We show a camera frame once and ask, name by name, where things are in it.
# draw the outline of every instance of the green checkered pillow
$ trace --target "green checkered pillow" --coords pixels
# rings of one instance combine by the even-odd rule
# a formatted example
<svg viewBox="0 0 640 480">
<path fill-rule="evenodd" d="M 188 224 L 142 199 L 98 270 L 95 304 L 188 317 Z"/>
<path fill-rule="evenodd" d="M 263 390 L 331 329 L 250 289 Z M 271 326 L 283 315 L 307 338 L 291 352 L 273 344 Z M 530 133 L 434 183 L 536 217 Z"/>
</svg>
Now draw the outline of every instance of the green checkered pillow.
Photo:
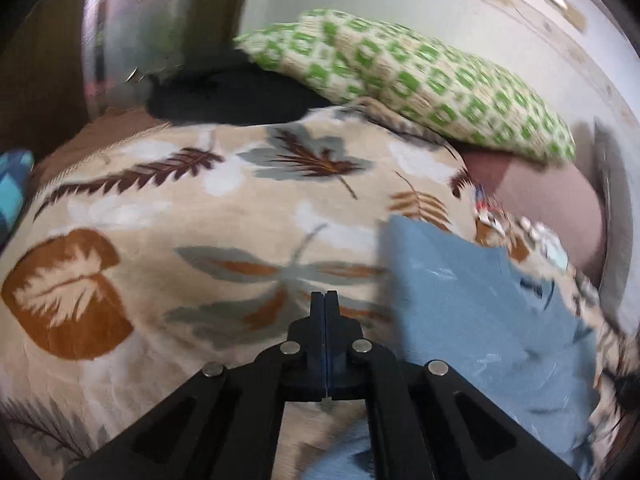
<svg viewBox="0 0 640 480">
<path fill-rule="evenodd" d="M 521 78 L 403 25 L 318 9 L 236 43 L 336 104 L 368 95 L 454 139 L 543 162 L 575 158 L 566 123 Z"/>
</svg>

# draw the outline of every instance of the patterned cloth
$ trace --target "patterned cloth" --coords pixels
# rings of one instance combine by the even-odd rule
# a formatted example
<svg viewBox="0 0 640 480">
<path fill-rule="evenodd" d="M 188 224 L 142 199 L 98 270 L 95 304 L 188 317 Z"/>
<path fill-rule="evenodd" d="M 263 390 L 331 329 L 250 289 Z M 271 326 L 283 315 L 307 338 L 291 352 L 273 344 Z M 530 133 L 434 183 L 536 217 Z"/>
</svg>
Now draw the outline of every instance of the patterned cloth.
<svg viewBox="0 0 640 480">
<path fill-rule="evenodd" d="M 458 140 L 543 162 L 575 158 L 566 123 L 519 76 L 403 25 L 317 9 L 236 43 L 336 104 L 366 94 Z"/>
<path fill-rule="evenodd" d="M 372 115 L 412 130 L 381 105 Z M 604 326 L 572 270 L 550 270 L 522 234 L 493 240 L 474 202 L 450 146 L 352 108 L 158 126 L 101 150 L 38 192 L 0 260 L 0 413 L 37 474 L 58 480 L 205 362 L 235 367 L 283 340 L 313 290 L 337 289 L 342 313 L 392 344 L 378 250 L 391 214 L 507 243 L 525 272 L 556 272 L 571 313 Z M 363 413 L 357 401 L 288 405 L 273 477 L 298 478 Z"/>
<path fill-rule="evenodd" d="M 0 246 L 8 238 L 22 210 L 32 168 L 33 155 L 27 150 L 13 150 L 0 156 Z"/>
</svg>

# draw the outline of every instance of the pink pillow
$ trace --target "pink pillow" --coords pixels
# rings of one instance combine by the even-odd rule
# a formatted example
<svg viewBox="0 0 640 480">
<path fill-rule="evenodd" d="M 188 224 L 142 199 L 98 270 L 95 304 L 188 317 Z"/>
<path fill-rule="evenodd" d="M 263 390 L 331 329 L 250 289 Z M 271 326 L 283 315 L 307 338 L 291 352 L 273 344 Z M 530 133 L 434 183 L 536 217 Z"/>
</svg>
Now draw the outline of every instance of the pink pillow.
<svg viewBox="0 0 640 480">
<path fill-rule="evenodd" d="M 598 286 L 606 255 L 604 204 L 573 165 L 540 166 L 510 153 L 460 148 L 471 177 L 502 207 L 555 231 L 569 260 Z"/>
</svg>

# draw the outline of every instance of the folded blue garment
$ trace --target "folded blue garment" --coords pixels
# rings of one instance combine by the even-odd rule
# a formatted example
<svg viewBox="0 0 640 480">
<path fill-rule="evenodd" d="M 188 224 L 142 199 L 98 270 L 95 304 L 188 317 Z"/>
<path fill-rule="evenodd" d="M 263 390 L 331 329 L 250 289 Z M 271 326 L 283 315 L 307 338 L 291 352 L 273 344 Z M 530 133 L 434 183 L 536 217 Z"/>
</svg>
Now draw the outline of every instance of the folded blue garment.
<svg viewBox="0 0 640 480">
<path fill-rule="evenodd" d="M 385 238 L 404 358 L 448 362 L 588 478 L 595 338 L 555 284 L 520 272 L 504 248 L 482 248 L 429 223 L 393 217 Z M 353 439 L 337 444 L 304 478 L 369 479 L 362 439 L 356 447 Z"/>
<path fill-rule="evenodd" d="M 27 150 L 0 155 L 0 244 L 8 238 L 18 219 L 32 168 L 33 155 Z"/>
</svg>

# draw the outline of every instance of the bolt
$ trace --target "bolt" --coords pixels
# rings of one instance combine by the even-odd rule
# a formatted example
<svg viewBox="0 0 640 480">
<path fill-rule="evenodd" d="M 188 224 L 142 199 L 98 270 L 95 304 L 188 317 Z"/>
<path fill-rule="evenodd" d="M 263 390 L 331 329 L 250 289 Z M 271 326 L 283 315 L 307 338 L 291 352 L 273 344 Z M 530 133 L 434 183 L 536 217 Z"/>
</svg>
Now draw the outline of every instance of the bolt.
<svg viewBox="0 0 640 480">
<path fill-rule="evenodd" d="M 367 339 L 356 339 L 356 341 L 352 343 L 351 348 L 353 348 L 358 354 L 366 354 L 367 352 L 371 352 L 373 345 L 371 344 L 371 341 Z"/>
<path fill-rule="evenodd" d="M 218 377 L 225 371 L 225 365 L 211 361 L 202 367 L 202 373 L 205 377 Z"/>
<path fill-rule="evenodd" d="M 284 355 L 293 355 L 300 352 L 300 344 L 296 341 L 285 341 L 280 345 L 280 351 Z"/>
<path fill-rule="evenodd" d="M 444 361 L 431 361 L 427 364 L 427 370 L 433 375 L 445 375 L 449 371 L 449 365 Z"/>
</svg>

